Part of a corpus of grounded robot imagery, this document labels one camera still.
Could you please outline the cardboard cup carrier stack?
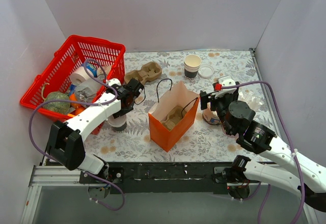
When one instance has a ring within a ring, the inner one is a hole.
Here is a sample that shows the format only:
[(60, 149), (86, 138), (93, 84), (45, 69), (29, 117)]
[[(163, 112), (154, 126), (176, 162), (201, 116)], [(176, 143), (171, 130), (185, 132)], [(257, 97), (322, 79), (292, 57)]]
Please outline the cardboard cup carrier stack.
[(128, 83), (132, 78), (138, 80), (141, 84), (154, 81), (160, 78), (162, 74), (161, 66), (156, 62), (144, 64), (140, 70), (132, 70), (125, 74), (124, 81)]

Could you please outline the orange paper bag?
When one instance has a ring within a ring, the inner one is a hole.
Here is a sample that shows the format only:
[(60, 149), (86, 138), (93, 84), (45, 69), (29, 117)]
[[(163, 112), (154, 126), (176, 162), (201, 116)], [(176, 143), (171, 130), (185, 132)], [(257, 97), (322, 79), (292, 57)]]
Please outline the orange paper bag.
[(171, 83), (162, 95), (156, 89), (156, 95), (148, 112), (150, 138), (169, 152), (194, 124), (200, 98), (182, 81)]

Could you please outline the single cardboard cup carrier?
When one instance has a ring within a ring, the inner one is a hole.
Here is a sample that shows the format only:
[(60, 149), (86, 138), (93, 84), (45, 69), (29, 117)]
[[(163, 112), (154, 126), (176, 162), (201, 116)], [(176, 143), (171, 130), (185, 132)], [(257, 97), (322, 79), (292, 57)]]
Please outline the single cardboard cup carrier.
[(183, 108), (181, 106), (174, 107), (166, 116), (166, 118), (161, 121), (163, 126), (171, 131), (182, 119)]

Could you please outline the stack of paper cups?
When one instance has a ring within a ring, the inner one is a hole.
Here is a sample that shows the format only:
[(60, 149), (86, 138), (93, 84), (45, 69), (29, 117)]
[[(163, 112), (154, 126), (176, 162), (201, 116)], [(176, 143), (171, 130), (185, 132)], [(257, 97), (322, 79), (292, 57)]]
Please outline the stack of paper cups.
[(202, 60), (199, 56), (191, 54), (184, 59), (184, 74), (187, 79), (194, 79), (199, 71)]

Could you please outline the red plastic basket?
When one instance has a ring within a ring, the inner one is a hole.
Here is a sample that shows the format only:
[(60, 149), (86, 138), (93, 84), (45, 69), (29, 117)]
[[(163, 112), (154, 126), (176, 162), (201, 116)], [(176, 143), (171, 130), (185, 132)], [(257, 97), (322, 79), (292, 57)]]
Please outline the red plastic basket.
[(54, 53), (54, 58), (45, 70), (35, 77), (34, 82), (20, 100), (20, 105), (35, 109), (51, 92), (66, 93), (71, 85), (79, 85), (90, 77), (83, 68), (86, 59), (94, 59), (97, 63), (89, 61), (94, 70), (91, 75), (97, 76), (99, 65), (110, 66), (107, 79), (117, 78), (124, 82), (125, 65), (123, 44), (110, 42), (95, 37), (82, 37), (71, 35), (63, 45)]

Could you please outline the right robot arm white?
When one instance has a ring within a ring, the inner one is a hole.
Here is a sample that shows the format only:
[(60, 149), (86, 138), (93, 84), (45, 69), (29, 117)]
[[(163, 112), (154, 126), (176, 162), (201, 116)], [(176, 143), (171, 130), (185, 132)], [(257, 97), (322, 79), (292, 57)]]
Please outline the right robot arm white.
[(238, 155), (228, 169), (218, 174), (221, 180), (262, 181), (282, 188), (310, 207), (325, 212), (325, 167), (291, 150), (268, 127), (254, 121), (255, 111), (238, 100), (238, 90), (200, 92), (201, 109), (215, 110), (227, 135), (236, 135), (236, 143), (245, 150), (278, 164), (281, 168), (256, 163)]

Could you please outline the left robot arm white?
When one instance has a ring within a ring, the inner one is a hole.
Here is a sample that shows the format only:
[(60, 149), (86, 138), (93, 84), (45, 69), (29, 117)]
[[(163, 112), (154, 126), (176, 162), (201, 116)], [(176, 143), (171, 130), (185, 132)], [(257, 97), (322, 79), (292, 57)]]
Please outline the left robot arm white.
[(107, 121), (117, 131), (126, 128), (126, 114), (133, 110), (135, 99), (144, 90), (144, 85), (136, 79), (121, 85), (114, 78), (110, 86), (94, 106), (89, 106), (77, 116), (62, 123), (52, 124), (46, 152), (69, 170), (84, 170), (92, 179), (103, 183), (108, 179), (104, 161), (85, 152), (84, 141), (100, 124)]

